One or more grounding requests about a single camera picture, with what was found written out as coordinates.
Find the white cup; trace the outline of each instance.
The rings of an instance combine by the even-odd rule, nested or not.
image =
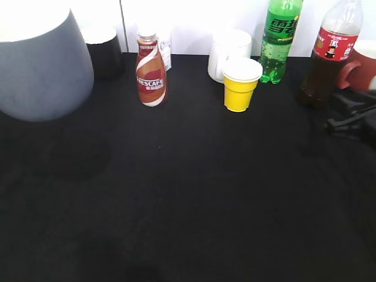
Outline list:
[[[213,36],[207,72],[216,82],[223,83],[223,65],[231,56],[250,58],[252,37],[239,29],[226,29]]]

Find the coca-cola bottle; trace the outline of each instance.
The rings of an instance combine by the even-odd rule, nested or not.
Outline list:
[[[158,48],[156,31],[151,26],[139,26],[139,54],[136,61],[137,88],[141,102],[155,107],[167,99],[167,76]]]
[[[312,67],[301,86],[303,105],[321,108],[358,39],[363,23],[361,0],[341,0],[326,14],[312,52]]]

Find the plastic bottle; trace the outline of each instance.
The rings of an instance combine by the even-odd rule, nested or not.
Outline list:
[[[360,0],[341,0],[326,14],[312,54],[312,68],[298,96],[303,105],[321,108],[334,89],[363,23]]]
[[[264,68],[261,82],[281,81],[302,7],[303,0],[270,1],[259,60]]]
[[[139,53],[136,60],[137,88],[140,101],[155,107],[167,99],[167,76],[158,48],[156,31],[151,26],[139,26]]]

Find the sprite bottle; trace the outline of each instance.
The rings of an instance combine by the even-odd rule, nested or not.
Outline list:
[[[261,82],[281,81],[302,7],[303,0],[270,1],[259,60],[264,69]]]

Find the yellow paper cup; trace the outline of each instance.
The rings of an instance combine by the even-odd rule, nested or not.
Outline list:
[[[223,67],[224,105],[232,112],[244,112],[251,102],[263,67],[249,58],[230,58]]]

